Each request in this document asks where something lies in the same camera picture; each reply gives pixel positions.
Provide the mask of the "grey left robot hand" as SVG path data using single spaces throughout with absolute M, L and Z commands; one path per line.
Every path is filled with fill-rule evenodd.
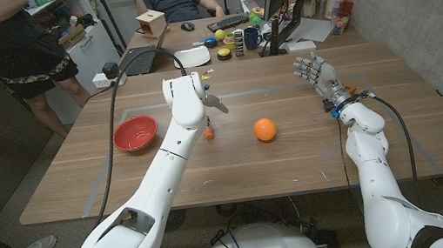
M 214 95 L 205 96 L 202 102 L 206 107 L 213 107 L 213 108 L 215 107 L 219 111 L 224 112 L 225 114 L 229 112 L 228 108 L 222 103 L 222 101 Z

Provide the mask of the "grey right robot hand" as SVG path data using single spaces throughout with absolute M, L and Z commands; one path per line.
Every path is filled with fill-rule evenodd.
M 315 91 L 327 101 L 327 110 L 336 110 L 338 113 L 352 101 L 352 96 L 345 90 L 335 69 L 315 51 L 311 58 L 296 57 L 293 66 L 296 77 L 307 80 Z

